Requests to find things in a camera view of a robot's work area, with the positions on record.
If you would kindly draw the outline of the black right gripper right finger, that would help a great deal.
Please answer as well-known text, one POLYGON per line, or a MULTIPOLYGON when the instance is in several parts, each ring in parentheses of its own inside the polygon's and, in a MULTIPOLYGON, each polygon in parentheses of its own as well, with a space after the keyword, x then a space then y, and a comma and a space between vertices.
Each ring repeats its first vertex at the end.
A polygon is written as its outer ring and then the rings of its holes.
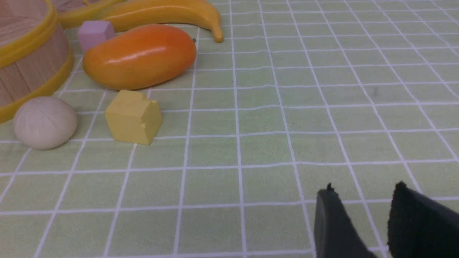
POLYGON ((399 182, 392 195, 387 237, 394 258, 457 258, 459 215, 399 182))

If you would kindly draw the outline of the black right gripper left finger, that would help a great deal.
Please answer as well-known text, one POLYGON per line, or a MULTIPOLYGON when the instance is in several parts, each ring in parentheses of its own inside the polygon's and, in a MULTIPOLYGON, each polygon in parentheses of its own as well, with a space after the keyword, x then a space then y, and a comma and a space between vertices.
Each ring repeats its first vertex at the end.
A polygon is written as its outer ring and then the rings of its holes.
POLYGON ((331 183, 316 196, 315 251, 318 258, 375 258, 359 237, 331 183))

